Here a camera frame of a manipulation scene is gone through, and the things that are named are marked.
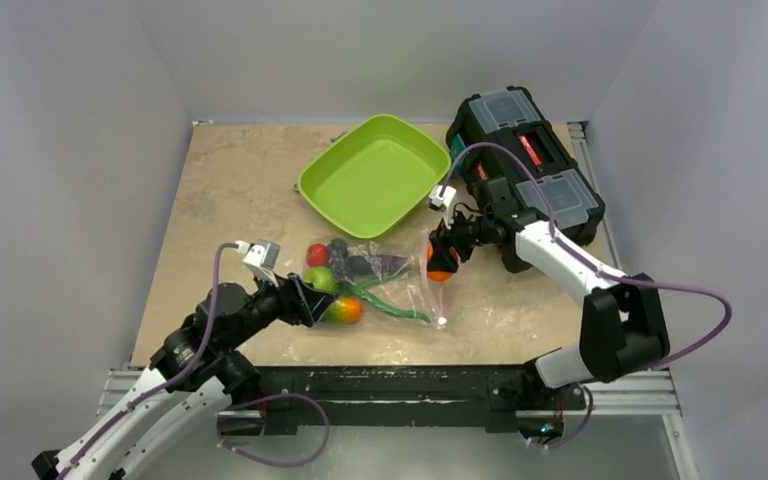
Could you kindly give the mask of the green fake bean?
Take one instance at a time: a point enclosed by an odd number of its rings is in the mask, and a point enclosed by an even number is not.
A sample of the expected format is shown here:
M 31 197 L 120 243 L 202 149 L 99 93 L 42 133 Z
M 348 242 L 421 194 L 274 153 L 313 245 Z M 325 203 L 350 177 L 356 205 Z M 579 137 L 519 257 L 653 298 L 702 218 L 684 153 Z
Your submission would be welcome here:
M 424 323 L 431 322 L 431 318 L 424 312 L 413 310 L 413 309 L 403 309 L 403 308 L 395 307 L 385 302 L 384 300 L 381 300 L 379 297 L 377 297 L 376 295 L 374 295 L 364 287 L 354 285 L 354 284 L 348 284 L 346 286 L 346 291 L 350 295 L 358 297 L 361 300 L 365 301 L 374 309 L 384 313 L 387 316 L 390 316 L 393 318 L 399 318 L 399 319 L 418 320 Z

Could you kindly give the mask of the clear zip top bag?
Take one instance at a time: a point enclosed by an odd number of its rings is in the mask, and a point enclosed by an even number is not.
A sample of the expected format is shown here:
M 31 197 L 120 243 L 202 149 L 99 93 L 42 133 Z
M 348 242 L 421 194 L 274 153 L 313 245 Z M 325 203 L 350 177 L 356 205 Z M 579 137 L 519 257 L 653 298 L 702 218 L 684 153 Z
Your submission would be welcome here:
M 350 253 L 354 255 L 388 254 L 407 257 L 411 260 L 409 266 L 390 275 L 362 276 L 345 283 L 337 281 L 339 290 L 335 293 L 338 294 L 338 298 L 340 296 L 351 296 L 358 299 L 363 304 L 364 315 L 357 324 L 362 322 L 365 318 L 372 316 L 375 318 L 386 318 L 395 321 L 407 321 L 421 325 L 431 325 L 439 329 L 448 326 L 448 319 L 444 316 L 441 289 L 434 286 L 432 280 L 426 276 L 424 257 L 426 245 L 424 243 L 420 244 L 420 246 L 413 246 L 411 244 L 380 243 L 374 240 L 350 239 L 340 236 L 319 236 L 308 242 L 306 250 L 313 243 L 327 245 L 334 238 L 346 241 L 349 245 Z M 303 273 L 309 268 L 305 261 L 306 250 L 304 253 Z M 381 300 L 384 300 L 395 307 L 422 311 L 431 318 L 431 322 L 424 323 L 418 320 L 399 319 L 387 316 L 374 309 L 360 298 L 350 295 L 346 291 L 346 286 L 348 284 L 364 287 Z

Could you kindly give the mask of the purple fake eggplant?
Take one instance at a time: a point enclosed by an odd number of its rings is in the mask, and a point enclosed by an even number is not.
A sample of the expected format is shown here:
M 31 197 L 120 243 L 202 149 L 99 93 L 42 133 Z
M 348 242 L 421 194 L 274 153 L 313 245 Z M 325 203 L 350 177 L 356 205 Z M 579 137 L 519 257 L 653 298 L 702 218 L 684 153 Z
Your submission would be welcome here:
M 411 260 L 407 257 L 388 254 L 350 255 L 347 265 L 350 272 L 357 276 L 390 275 L 407 266 Z

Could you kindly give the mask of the orange fake fruit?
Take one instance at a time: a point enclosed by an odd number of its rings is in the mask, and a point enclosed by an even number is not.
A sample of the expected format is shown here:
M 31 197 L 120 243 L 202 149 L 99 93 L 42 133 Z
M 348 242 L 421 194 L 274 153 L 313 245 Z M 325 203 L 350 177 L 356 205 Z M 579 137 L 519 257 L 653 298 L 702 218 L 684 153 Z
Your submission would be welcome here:
M 453 247 L 428 246 L 426 252 L 426 276 L 435 282 L 450 279 L 459 268 L 459 257 Z

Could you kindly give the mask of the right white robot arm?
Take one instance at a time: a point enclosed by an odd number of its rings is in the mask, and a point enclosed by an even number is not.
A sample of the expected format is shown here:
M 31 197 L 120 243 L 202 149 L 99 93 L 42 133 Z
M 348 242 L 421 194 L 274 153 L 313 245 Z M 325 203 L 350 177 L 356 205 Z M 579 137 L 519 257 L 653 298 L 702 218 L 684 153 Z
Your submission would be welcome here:
M 609 383 L 668 355 L 660 296 L 649 277 L 629 277 L 607 266 L 534 215 L 500 216 L 487 210 L 467 217 L 455 200 L 438 194 L 430 195 L 429 204 L 442 214 L 429 236 L 429 272 L 437 277 L 455 273 L 478 246 L 510 247 L 518 260 L 551 278 L 580 307 L 577 342 L 527 362 L 521 392 L 529 404 L 544 407 L 562 387 L 588 380 Z

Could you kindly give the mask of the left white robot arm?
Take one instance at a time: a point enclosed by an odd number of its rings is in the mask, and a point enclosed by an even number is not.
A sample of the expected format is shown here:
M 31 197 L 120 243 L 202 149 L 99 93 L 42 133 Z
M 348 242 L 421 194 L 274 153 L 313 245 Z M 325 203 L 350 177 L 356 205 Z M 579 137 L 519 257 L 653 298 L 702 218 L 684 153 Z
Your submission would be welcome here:
M 276 320 L 313 326 L 337 300 L 292 274 L 249 294 L 216 283 L 164 340 L 133 386 L 72 445 L 40 453 L 40 479 L 136 479 L 185 433 L 231 406 L 269 401 L 256 367 L 238 351 Z

